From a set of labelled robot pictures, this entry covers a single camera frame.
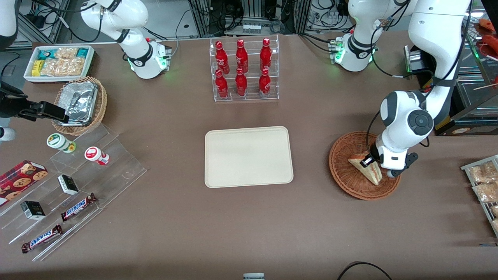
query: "yogurt cup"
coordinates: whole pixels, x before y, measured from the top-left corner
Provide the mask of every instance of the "yogurt cup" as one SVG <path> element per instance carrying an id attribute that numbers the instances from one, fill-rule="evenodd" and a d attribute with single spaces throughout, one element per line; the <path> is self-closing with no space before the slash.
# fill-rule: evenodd
<path id="1" fill-rule="evenodd" d="M 85 151 L 85 158 L 100 165 L 106 165 L 109 163 L 109 155 L 105 154 L 101 149 L 95 146 L 92 146 Z"/>
<path id="2" fill-rule="evenodd" d="M 67 140 L 62 134 L 54 133 L 47 138 L 47 145 L 51 148 L 61 150 L 65 153 L 74 152 L 76 150 L 76 143 Z"/>

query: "wicker basket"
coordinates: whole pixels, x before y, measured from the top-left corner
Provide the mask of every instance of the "wicker basket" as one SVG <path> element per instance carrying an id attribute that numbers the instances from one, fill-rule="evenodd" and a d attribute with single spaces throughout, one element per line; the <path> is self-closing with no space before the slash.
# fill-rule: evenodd
<path id="1" fill-rule="evenodd" d="M 104 114 L 106 113 L 106 106 L 107 106 L 106 89 L 102 86 L 102 84 L 97 79 L 95 79 L 93 77 L 80 78 L 80 79 L 71 81 L 69 83 L 83 83 L 83 82 L 93 82 L 99 86 L 99 91 L 97 93 L 97 100 L 95 101 L 93 120 L 88 126 L 85 126 L 85 127 L 63 127 L 63 126 L 55 124 L 55 122 L 52 121 L 52 125 L 60 133 L 79 136 L 86 131 L 90 131 L 90 130 L 95 129 L 100 124 L 102 119 L 104 118 Z M 62 89 L 59 91 L 59 94 L 57 94 L 57 97 L 55 98 L 55 104 L 59 103 L 59 98 L 61 96 Z"/>
<path id="2" fill-rule="evenodd" d="M 337 184 L 348 194 L 363 200 L 375 200 L 390 195 L 399 184 L 401 177 L 389 178 L 387 169 L 381 168 L 382 180 L 378 186 L 372 184 L 348 158 L 356 153 L 367 151 L 365 140 L 367 133 L 351 132 L 341 136 L 332 146 L 329 154 L 329 168 Z M 369 134 L 369 145 L 375 142 L 377 135 Z"/>

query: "red bottle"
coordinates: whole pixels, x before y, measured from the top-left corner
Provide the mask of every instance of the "red bottle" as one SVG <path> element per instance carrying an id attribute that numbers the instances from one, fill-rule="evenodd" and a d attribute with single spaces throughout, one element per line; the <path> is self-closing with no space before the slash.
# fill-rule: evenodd
<path id="1" fill-rule="evenodd" d="M 228 56 L 227 52 L 223 49 L 223 43 L 217 41 L 216 45 L 216 64 L 218 69 L 223 71 L 223 74 L 228 75 L 230 73 L 230 66 L 228 66 Z"/>
<path id="2" fill-rule="evenodd" d="M 259 78 L 259 96 L 262 98 L 266 98 L 270 94 L 270 82 L 268 68 L 264 68 L 261 70 L 261 77 Z"/>
<path id="3" fill-rule="evenodd" d="M 237 58 L 237 67 L 241 67 L 244 73 L 249 71 L 249 59 L 248 51 L 244 47 L 244 40 L 237 40 L 237 53 L 235 54 Z"/>
<path id="4" fill-rule="evenodd" d="M 237 94 L 241 97 L 246 96 L 248 89 L 248 80 L 244 75 L 244 71 L 241 67 L 237 68 L 237 77 L 235 77 L 235 83 L 237 84 Z"/>
<path id="5" fill-rule="evenodd" d="M 261 52 L 259 53 L 259 67 L 261 71 L 264 68 L 270 69 L 271 66 L 271 49 L 270 49 L 270 39 L 263 39 L 263 48 L 261 48 Z"/>
<path id="6" fill-rule="evenodd" d="M 221 99 L 228 98 L 228 84 L 227 80 L 223 77 L 223 73 L 220 69 L 216 69 L 216 90 L 218 91 L 218 95 L 220 95 Z"/>

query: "brown table surface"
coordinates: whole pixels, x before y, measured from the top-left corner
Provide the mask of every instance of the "brown table surface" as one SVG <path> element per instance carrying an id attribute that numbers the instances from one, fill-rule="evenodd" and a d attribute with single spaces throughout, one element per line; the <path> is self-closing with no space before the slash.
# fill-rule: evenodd
<path id="1" fill-rule="evenodd" d="M 352 198 L 329 172 L 332 144 L 366 130 L 390 91 L 417 83 L 374 65 L 350 73 L 298 36 L 279 40 L 280 100 L 257 104 L 215 104 L 208 40 L 181 41 L 171 70 L 152 80 L 130 71 L 117 44 L 94 45 L 91 75 L 109 99 L 104 123 L 149 171 L 42 262 L 2 239 L 0 279 L 335 279 L 353 261 L 373 262 L 394 279 L 497 279 L 498 248 L 478 247 L 496 239 L 459 168 L 497 154 L 497 138 L 432 137 L 430 148 L 411 150 L 420 159 L 392 195 Z M 386 32 L 378 63 L 400 73 L 405 44 L 406 32 Z M 60 87 L 26 82 L 23 90 L 53 102 Z M 18 136 L 0 145 L 2 173 L 54 154 L 45 145 L 50 121 L 10 126 Z M 205 186 L 208 131 L 267 126 L 289 130 L 290 184 Z M 377 120 L 372 132 L 382 128 Z"/>

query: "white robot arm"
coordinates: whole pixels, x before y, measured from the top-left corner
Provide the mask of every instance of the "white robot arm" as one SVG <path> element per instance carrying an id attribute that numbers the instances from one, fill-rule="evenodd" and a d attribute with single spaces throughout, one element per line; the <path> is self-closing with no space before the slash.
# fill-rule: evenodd
<path id="1" fill-rule="evenodd" d="M 125 54 L 131 69 L 143 79 L 154 78 L 169 68 L 170 50 L 157 42 L 147 41 L 138 29 L 145 26 L 148 11 L 140 0 L 96 0 L 84 2 L 81 9 L 83 21 L 95 30 L 115 40 Z"/>
<path id="2" fill-rule="evenodd" d="M 348 12 L 355 19 L 356 26 L 353 34 L 336 38 L 338 45 L 335 50 L 338 53 L 335 63 L 352 72 L 365 69 L 371 50 L 383 32 L 383 28 L 378 28 L 380 20 L 393 14 L 393 19 L 411 15 L 416 3 L 417 0 L 350 0 Z"/>
<path id="3" fill-rule="evenodd" d="M 418 0 L 410 21 L 411 41 L 436 60 L 435 86 L 429 93 L 394 91 L 381 103 L 386 129 L 371 147 L 373 158 L 398 176 L 416 160 L 408 154 L 449 112 L 455 61 L 462 47 L 461 25 L 471 0 Z"/>

